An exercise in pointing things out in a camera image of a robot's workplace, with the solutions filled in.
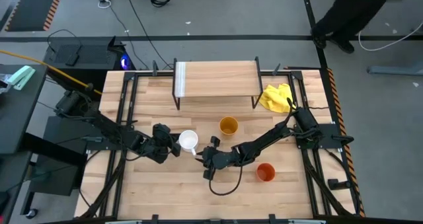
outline yellow cloth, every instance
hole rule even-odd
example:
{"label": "yellow cloth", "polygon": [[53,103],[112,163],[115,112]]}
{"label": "yellow cloth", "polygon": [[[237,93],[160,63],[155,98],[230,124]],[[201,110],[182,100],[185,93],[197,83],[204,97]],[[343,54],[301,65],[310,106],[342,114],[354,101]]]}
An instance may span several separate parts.
{"label": "yellow cloth", "polygon": [[278,88],[268,85],[263,91],[263,95],[260,98],[260,104],[263,107],[273,112],[289,112],[289,104],[287,98],[292,99],[291,88],[287,84],[281,84]]}

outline black shoe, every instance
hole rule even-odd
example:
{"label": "black shoe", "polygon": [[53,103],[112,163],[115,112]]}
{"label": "black shoe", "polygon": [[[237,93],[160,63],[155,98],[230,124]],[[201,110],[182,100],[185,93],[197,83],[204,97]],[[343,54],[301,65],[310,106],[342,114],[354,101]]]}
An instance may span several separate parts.
{"label": "black shoe", "polygon": [[317,36],[315,33],[313,33],[313,29],[311,29],[310,34],[313,39],[313,42],[318,48],[320,49],[326,48],[326,36]]}
{"label": "black shoe", "polygon": [[339,40],[337,38],[330,37],[329,42],[339,46],[339,48],[347,54],[352,54],[352,52],[354,52],[353,45],[351,45],[351,43],[347,40]]}

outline white cable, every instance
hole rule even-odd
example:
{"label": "white cable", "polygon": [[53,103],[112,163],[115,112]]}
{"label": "white cable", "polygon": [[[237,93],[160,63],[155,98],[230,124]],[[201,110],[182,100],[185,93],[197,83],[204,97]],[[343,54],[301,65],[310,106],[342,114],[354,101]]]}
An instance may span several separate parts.
{"label": "white cable", "polygon": [[100,6],[101,1],[102,0],[98,0],[97,4],[97,7],[99,7],[100,9],[108,9],[110,6],[112,6],[112,2],[110,0],[104,0],[106,1],[106,3],[108,3],[107,6]]}
{"label": "white cable", "polygon": [[411,36],[411,35],[413,35],[415,32],[417,32],[417,31],[418,31],[418,29],[420,29],[420,27],[422,27],[422,25],[423,25],[423,22],[422,22],[422,23],[420,23],[420,26],[418,26],[418,27],[416,28],[416,30],[412,31],[410,34],[406,35],[405,37],[401,38],[400,40],[397,40],[396,42],[392,42],[392,43],[390,43],[390,44],[387,44],[386,46],[382,46],[381,48],[376,48],[376,49],[367,49],[367,48],[365,48],[365,47],[363,46],[363,44],[362,44],[361,39],[360,39],[360,38],[362,37],[362,31],[360,31],[360,32],[358,33],[358,43],[360,43],[360,46],[361,46],[363,49],[365,49],[366,51],[368,51],[368,52],[376,52],[376,51],[378,51],[378,50],[382,50],[382,49],[385,49],[385,48],[387,48],[387,47],[389,47],[389,46],[392,46],[393,44],[396,44],[396,43],[398,43],[398,42],[400,42],[400,41],[404,40],[405,38],[408,38],[409,36]]}

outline floor mat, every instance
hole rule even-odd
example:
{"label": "floor mat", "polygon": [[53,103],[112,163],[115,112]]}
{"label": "floor mat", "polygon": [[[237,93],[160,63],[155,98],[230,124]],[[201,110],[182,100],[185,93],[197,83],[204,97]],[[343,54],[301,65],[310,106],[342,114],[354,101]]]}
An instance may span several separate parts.
{"label": "floor mat", "polygon": [[19,0],[5,27],[7,32],[48,30],[60,0]]}

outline wooden platform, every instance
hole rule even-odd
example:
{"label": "wooden platform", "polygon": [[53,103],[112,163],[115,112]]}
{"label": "wooden platform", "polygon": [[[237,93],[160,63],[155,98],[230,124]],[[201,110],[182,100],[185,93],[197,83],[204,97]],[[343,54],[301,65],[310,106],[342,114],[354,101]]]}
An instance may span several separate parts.
{"label": "wooden platform", "polygon": [[[124,72],[111,71],[106,78],[100,110],[112,120],[116,119],[123,76]],[[303,71],[303,76],[309,105],[327,107],[319,71]],[[268,84],[277,87],[280,83],[288,83],[288,80],[286,77],[262,77],[263,87]],[[172,132],[195,130],[200,140],[197,151],[209,145],[212,135],[221,139],[220,149],[228,151],[233,145],[256,139],[286,117],[286,114],[270,112],[261,105],[252,109],[249,97],[185,98],[181,100],[178,111],[171,91],[172,77],[139,79],[133,118],[138,120],[135,128],[151,135],[152,125],[160,122],[168,125]],[[332,122],[328,109],[312,112],[320,124]],[[233,116],[239,121],[239,130],[232,137],[225,137],[219,131],[218,123],[224,116]],[[107,161],[108,152],[105,151],[87,165],[81,190],[90,203],[104,185]],[[264,162],[276,169],[276,177],[269,183],[258,182],[255,176],[257,166]],[[346,179],[342,167],[325,151],[321,151],[321,162],[325,179]],[[245,166],[241,185],[231,195],[213,195],[208,181],[202,178],[203,171],[202,164],[183,151],[179,158],[169,156],[161,165],[148,158],[127,163],[118,218],[151,219],[153,214],[159,214],[160,219],[267,219],[269,213],[276,214],[277,218],[312,217],[301,153],[293,137],[273,144],[262,152],[256,162]],[[216,192],[231,190],[238,175],[239,168],[235,167],[217,171],[212,182],[213,189]],[[323,213],[316,185],[315,189],[319,211]],[[349,190],[333,193],[348,211],[354,212]],[[111,213],[111,203],[112,198],[108,213]],[[87,205],[79,198],[75,216],[86,209]]]}
{"label": "wooden platform", "polygon": [[256,61],[177,62],[175,96],[258,96]]}

